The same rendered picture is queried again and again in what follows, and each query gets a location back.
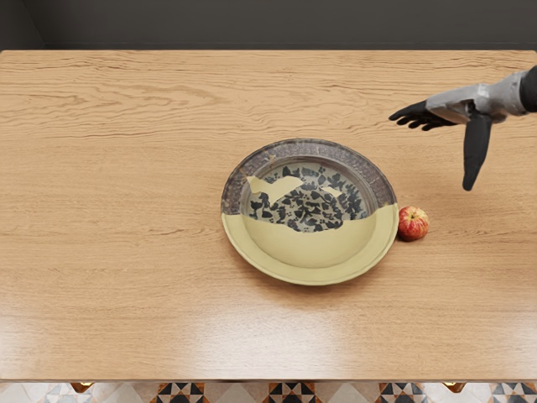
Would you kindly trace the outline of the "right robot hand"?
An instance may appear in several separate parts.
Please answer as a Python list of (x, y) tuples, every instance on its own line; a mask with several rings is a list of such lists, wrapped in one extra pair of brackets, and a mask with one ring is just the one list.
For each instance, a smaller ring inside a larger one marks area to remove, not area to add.
[(510, 116), (529, 114), (519, 96), (526, 72), (515, 72), (493, 84), (479, 83), (437, 93), (398, 110), (389, 119), (424, 131), (465, 125), (462, 187), (470, 191), (486, 159), (492, 126)]

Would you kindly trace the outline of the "red yellow apple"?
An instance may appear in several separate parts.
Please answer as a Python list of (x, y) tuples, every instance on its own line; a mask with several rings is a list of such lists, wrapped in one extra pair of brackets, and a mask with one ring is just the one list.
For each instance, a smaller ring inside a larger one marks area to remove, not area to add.
[(429, 231), (430, 219), (419, 207), (403, 207), (399, 210), (398, 235), (404, 241), (423, 238)]

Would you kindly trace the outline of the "patterned yellow grey plate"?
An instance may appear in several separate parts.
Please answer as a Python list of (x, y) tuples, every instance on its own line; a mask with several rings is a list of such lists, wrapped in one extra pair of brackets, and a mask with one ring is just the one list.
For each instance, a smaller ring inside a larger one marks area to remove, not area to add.
[(367, 157), (321, 139), (288, 139), (233, 170), (221, 201), (226, 235), (260, 272), (296, 285), (357, 278), (390, 250), (399, 206)]

